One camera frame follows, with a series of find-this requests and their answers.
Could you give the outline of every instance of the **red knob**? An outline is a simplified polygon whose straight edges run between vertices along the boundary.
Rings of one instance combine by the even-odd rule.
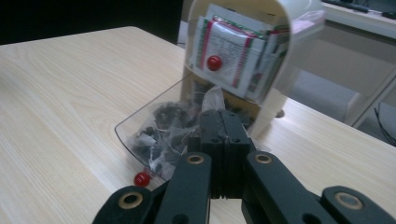
[[[134,184],[138,187],[145,187],[149,184],[149,175],[141,172],[134,177]]]
[[[212,55],[207,59],[207,68],[210,71],[218,71],[222,66],[221,58],[218,55]]]

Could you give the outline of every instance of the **wooden table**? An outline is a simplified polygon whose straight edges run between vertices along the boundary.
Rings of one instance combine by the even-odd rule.
[[[114,127],[179,80],[183,58],[131,27],[1,46],[1,222],[92,222],[142,170]],[[284,110],[260,140],[309,190],[351,187],[396,217],[395,147],[292,100]],[[240,201],[212,201],[210,222],[243,223]]]

